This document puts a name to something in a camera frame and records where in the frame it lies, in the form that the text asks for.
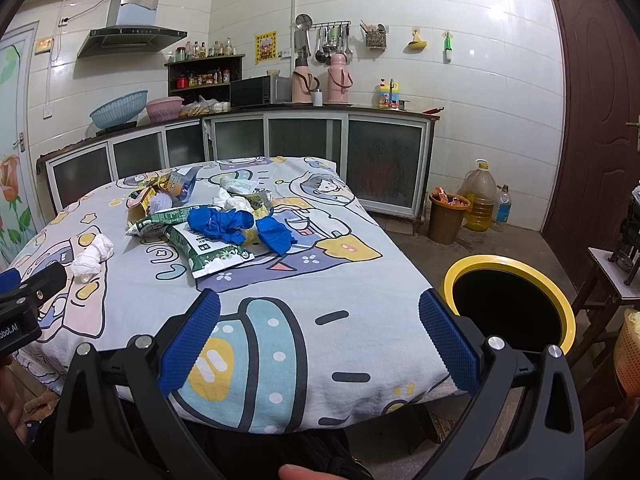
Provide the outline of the white tissue wad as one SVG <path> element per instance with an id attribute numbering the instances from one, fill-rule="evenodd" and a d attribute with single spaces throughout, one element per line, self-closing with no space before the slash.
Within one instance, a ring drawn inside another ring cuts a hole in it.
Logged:
<path id="1" fill-rule="evenodd" d="M 114 252 L 111 240 L 103 234 L 96 234 L 93 241 L 70 265 L 74 279 L 79 283 L 88 283 L 100 273 L 102 264 L 113 257 Z"/>

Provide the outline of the green white milk powder bag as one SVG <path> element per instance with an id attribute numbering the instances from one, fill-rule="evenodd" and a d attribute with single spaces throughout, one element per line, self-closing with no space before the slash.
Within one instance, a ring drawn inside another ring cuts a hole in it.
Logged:
<path id="1" fill-rule="evenodd" d="M 186 256 L 191 274 L 196 280 L 255 258 L 239 245 L 212 240 L 202 233 L 192 232 L 186 222 L 168 226 L 165 234 L 171 244 Z"/>

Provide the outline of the blue glove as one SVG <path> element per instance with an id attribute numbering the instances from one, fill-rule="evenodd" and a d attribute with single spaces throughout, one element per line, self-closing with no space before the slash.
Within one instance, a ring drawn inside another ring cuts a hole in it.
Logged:
<path id="1" fill-rule="evenodd" d="M 245 242 L 243 232 L 254 226 L 254 217 L 244 210 L 221 211 L 212 207 L 198 207 L 190 210 L 186 222 L 191 231 L 212 240 L 242 245 Z"/>
<path id="2" fill-rule="evenodd" d="M 286 225 L 273 216 L 265 216 L 255 221 L 258 237 L 262 244 L 279 256 L 284 256 L 297 243 Z"/>

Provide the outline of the colourful cartoon snack bag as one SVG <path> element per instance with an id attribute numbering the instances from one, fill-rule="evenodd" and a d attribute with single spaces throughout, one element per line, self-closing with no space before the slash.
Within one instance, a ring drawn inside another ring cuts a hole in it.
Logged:
<path id="1" fill-rule="evenodd" d="M 148 210 L 152 198 L 160 194 L 168 195 L 171 205 L 182 206 L 191 198 L 199 171 L 200 167 L 192 166 L 148 177 L 129 195 L 126 207 L 141 206 Z"/>

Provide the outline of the white knotted tissue bundle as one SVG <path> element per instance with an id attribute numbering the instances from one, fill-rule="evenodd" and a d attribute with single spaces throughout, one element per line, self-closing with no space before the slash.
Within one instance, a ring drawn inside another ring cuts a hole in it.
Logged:
<path id="1" fill-rule="evenodd" d="M 231 195 L 227 190 L 218 186 L 214 189 L 213 205 L 223 211 L 240 210 L 250 214 L 254 211 L 250 202 L 242 195 Z"/>

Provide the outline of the silver green foil wrapper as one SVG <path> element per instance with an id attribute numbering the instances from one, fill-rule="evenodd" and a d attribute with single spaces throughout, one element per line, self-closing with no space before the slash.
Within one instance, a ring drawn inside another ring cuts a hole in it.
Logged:
<path id="1" fill-rule="evenodd" d="M 272 194 L 266 188 L 258 188 L 254 193 L 245 196 L 254 211 L 265 210 L 269 212 L 272 208 Z"/>

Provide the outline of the white green small packet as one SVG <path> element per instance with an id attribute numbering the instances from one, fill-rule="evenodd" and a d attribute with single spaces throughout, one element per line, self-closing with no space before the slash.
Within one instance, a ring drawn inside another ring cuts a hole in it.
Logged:
<path id="1" fill-rule="evenodd" d="M 229 176 L 221 176 L 219 185 L 230 194 L 250 195 L 258 190 L 258 183 L 253 180 L 232 178 Z"/>

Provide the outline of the yellow rimmed black trash bin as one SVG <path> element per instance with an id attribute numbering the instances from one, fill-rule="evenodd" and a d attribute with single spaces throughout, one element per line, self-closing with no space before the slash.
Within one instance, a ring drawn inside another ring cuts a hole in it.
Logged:
<path id="1" fill-rule="evenodd" d="M 454 314 L 516 350 L 541 352 L 555 344 L 567 354 L 574 344 L 575 315 L 564 292 L 524 262 L 497 255 L 464 257 L 447 270 L 442 296 Z"/>

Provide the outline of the kitchen counter cabinets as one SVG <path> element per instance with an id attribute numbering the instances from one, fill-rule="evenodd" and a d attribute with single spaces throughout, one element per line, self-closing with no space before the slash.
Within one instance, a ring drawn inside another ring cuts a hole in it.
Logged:
<path id="1" fill-rule="evenodd" d="M 421 217 L 438 115 L 326 105 L 273 105 L 120 129 L 42 155 L 56 211 L 102 184 L 218 159 L 315 157 L 365 210 Z"/>

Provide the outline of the flower painted glass door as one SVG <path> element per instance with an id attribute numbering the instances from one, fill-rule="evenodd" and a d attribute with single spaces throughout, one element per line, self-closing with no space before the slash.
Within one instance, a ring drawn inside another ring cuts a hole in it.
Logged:
<path id="1" fill-rule="evenodd" d="M 1 267 L 43 227 L 27 139 L 27 98 L 35 24 L 1 38 Z"/>

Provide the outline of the cartoon print tablecloth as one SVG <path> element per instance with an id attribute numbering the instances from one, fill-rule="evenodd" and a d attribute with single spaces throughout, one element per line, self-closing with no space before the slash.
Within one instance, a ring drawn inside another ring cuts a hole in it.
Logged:
<path id="1" fill-rule="evenodd" d="M 115 247 L 94 278 L 69 280 L 41 307 L 41 336 L 17 351 L 17 362 L 61 391 L 80 344 L 116 349 L 154 334 L 211 289 L 219 321 L 171 397 L 187 418 L 282 434 L 345 427 L 456 392 L 420 322 L 427 279 L 364 211 L 333 162 L 206 162 L 191 204 L 210 204 L 228 177 L 268 192 L 273 217 L 294 237 L 285 255 L 249 240 L 223 250 L 215 272 L 197 276 L 196 259 L 212 242 L 189 249 L 167 237 L 128 235 L 126 201 L 146 177 L 104 184 L 65 206 L 14 259 L 29 276 L 50 263 L 69 266 L 97 235 Z"/>

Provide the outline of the small wooden stool table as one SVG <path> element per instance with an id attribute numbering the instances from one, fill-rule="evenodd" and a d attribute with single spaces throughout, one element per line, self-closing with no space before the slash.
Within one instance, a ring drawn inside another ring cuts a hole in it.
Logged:
<path id="1" fill-rule="evenodd" d="M 572 303 L 575 316 L 585 311 L 589 326 L 582 340 L 568 352 L 568 362 L 574 366 L 594 344 L 605 344 L 611 348 L 617 332 L 608 332 L 606 326 L 612 322 L 621 307 L 638 307 L 639 273 L 629 277 L 615 261 L 609 250 L 589 247 L 592 265 L 585 281 L 580 286 Z"/>

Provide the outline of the brown waste bucket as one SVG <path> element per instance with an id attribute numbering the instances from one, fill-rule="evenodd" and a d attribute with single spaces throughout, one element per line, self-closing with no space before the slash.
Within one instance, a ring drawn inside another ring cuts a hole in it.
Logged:
<path id="1" fill-rule="evenodd" d="M 427 237 L 433 242 L 450 245 L 456 239 L 471 202 L 458 194 L 447 193 L 440 186 L 428 196 L 431 202 Z"/>

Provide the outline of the small blue water bottle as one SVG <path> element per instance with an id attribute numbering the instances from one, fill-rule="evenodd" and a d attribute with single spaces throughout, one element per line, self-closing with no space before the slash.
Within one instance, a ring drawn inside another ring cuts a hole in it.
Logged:
<path id="1" fill-rule="evenodd" d="M 497 222 L 498 224 L 506 224 L 506 222 L 508 222 L 509 220 L 511 206 L 512 200 L 510 195 L 510 188 L 509 185 L 505 184 L 501 188 L 499 188 L 495 222 Z"/>

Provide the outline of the orange plastic basket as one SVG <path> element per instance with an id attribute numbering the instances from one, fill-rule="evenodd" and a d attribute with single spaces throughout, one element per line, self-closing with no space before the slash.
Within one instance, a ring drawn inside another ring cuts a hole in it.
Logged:
<path id="1" fill-rule="evenodd" d="M 639 311 L 626 309 L 614 347 L 614 367 L 627 396 L 640 392 Z"/>

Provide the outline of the large cooking oil jug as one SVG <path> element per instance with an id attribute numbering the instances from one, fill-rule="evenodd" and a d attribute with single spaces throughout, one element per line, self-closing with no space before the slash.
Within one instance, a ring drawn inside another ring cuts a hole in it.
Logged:
<path id="1" fill-rule="evenodd" d="M 476 167 L 464 177 L 458 194 L 471 203 L 464 216 L 464 226 L 472 231 L 485 232 L 494 218 L 497 185 L 486 159 L 477 159 L 475 165 Z"/>

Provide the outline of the black hand crank machine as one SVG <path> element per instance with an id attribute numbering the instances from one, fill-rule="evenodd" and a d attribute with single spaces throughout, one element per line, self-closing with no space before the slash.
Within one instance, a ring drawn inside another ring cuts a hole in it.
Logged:
<path id="1" fill-rule="evenodd" d="M 620 234 L 618 234 L 612 254 L 608 261 L 615 263 L 627 273 L 624 284 L 631 285 L 639 271 L 640 249 L 640 196 L 639 187 L 636 186 L 629 196 L 626 216 L 620 222 Z"/>

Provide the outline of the blue plastic basin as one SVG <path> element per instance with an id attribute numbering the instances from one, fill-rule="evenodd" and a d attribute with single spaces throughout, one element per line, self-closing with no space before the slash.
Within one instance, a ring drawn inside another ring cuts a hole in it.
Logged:
<path id="1" fill-rule="evenodd" d="M 131 92 L 99 106 L 89 117 L 98 129 L 113 128 L 136 118 L 145 109 L 147 100 L 146 90 Z"/>

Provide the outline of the dark red wooden door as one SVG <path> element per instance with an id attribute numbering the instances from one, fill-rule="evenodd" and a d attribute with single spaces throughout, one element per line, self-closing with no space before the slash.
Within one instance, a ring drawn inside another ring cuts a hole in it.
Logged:
<path id="1" fill-rule="evenodd" d="M 580 286 L 591 247 L 613 249 L 639 181 L 639 39 L 617 0 L 552 0 L 564 62 L 564 130 L 542 236 Z"/>

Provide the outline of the pink plastic basin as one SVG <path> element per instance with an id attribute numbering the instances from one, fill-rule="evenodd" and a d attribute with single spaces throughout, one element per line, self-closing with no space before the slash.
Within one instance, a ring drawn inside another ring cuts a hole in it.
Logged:
<path id="1" fill-rule="evenodd" d="M 168 122 L 180 116 L 182 103 L 180 96 L 168 96 L 147 102 L 145 110 L 151 122 Z"/>

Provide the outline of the yellow detergent bottles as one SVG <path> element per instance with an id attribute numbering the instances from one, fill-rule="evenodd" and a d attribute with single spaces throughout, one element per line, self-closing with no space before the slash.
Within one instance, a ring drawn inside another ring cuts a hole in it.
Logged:
<path id="1" fill-rule="evenodd" d="M 398 110 L 399 108 L 399 84 L 393 79 L 380 79 L 378 84 L 378 107 Z"/>

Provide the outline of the black microwave oven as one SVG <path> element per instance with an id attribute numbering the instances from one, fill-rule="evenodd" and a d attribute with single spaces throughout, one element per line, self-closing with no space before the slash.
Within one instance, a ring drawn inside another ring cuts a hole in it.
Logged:
<path id="1" fill-rule="evenodd" d="M 230 84 L 232 107 L 263 106 L 291 101 L 291 79 L 265 75 L 233 81 Z"/>

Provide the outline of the black spice shelf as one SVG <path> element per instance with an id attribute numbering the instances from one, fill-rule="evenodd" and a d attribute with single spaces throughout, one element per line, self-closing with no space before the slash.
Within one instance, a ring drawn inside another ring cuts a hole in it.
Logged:
<path id="1" fill-rule="evenodd" d="M 182 99 L 183 105 L 200 99 L 231 101 L 232 82 L 242 79 L 244 55 L 218 55 L 166 63 L 168 96 Z"/>

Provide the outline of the pink thermos left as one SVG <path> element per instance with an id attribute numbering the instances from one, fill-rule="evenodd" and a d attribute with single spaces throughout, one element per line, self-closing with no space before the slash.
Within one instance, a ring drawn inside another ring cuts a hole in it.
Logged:
<path id="1" fill-rule="evenodd" d="M 291 99 L 295 104 L 311 104 L 320 81 L 309 70 L 306 58 L 296 58 L 291 76 Z"/>

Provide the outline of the pink thermos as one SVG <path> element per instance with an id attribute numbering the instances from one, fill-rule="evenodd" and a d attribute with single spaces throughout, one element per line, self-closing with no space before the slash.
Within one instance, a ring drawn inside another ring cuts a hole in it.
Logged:
<path id="1" fill-rule="evenodd" d="M 347 105 L 349 103 L 349 89 L 352 88 L 352 76 L 347 69 L 347 58 L 343 53 L 334 53 L 328 67 L 328 97 L 330 104 Z"/>
<path id="2" fill-rule="evenodd" d="M 309 70 L 306 58 L 296 58 L 291 76 L 291 99 L 295 104 L 311 104 L 320 81 Z"/>

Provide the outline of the pink thermos right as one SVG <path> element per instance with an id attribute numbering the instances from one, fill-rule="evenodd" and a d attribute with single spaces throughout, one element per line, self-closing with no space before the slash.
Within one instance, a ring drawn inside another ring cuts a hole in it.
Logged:
<path id="1" fill-rule="evenodd" d="M 352 88 L 352 76 L 347 69 L 347 58 L 343 53 L 334 53 L 328 67 L 328 97 L 330 104 L 347 105 L 349 103 L 349 89 Z"/>

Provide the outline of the range hood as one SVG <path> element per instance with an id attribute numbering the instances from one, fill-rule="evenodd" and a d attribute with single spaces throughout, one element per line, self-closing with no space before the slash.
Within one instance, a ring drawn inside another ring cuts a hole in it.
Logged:
<path id="1" fill-rule="evenodd" d="M 91 29 L 77 57 L 160 52 L 186 39 L 187 32 L 156 24 L 160 0 L 112 0 L 106 25 Z"/>

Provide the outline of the chopstick holder basket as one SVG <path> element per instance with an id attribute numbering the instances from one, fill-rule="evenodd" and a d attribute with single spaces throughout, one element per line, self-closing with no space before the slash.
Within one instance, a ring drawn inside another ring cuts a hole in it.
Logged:
<path id="1" fill-rule="evenodd" d="M 376 25 L 360 22 L 360 28 L 364 36 L 364 45 L 369 50 L 384 51 L 387 47 L 387 29 L 382 23 Z"/>

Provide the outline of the hanging utensil rack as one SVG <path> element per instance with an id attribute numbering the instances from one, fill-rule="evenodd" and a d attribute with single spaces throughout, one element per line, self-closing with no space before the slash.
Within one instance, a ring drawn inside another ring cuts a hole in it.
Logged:
<path id="1" fill-rule="evenodd" d="M 346 64 L 352 62 L 352 49 L 349 45 L 351 21 L 332 21 L 314 23 L 311 29 L 316 32 L 316 46 L 314 60 L 323 65 L 329 65 L 334 54 L 341 54 Z"/>

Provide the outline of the green wall brush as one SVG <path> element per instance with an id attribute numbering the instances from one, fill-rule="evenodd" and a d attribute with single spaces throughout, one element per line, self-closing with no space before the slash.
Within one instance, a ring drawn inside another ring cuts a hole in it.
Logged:
<path id="1" fill-rule="evenodd" d="M 444 47 L 442 48 L 442 59 L 445 64 L 450 64 L 452 62 L 452 36 L 449 30 L 444 32 Z"/>

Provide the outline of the yellow wall scoop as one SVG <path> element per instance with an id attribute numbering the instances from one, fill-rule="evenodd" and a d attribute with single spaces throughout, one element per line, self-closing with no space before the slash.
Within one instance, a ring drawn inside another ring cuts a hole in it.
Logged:
<path id="1" fill-rule="evenodd" d="M 408 42 L 406 49 L 409 51 L 422 51 L 427 47 L 427 41 L 420 36 L 420 29 L 414 28 L 411 31 L 411 40 Z"/>

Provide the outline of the yellow wall poster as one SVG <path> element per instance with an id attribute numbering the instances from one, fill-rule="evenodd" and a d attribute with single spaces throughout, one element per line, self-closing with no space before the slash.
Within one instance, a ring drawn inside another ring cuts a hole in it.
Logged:
<path id="1" fill-rule="evenodd" d="M 275 30 L 255 36 L 254 46 L 256 64 L 273 61 L 279 57 L 277 39 L 278 33 Z"/>

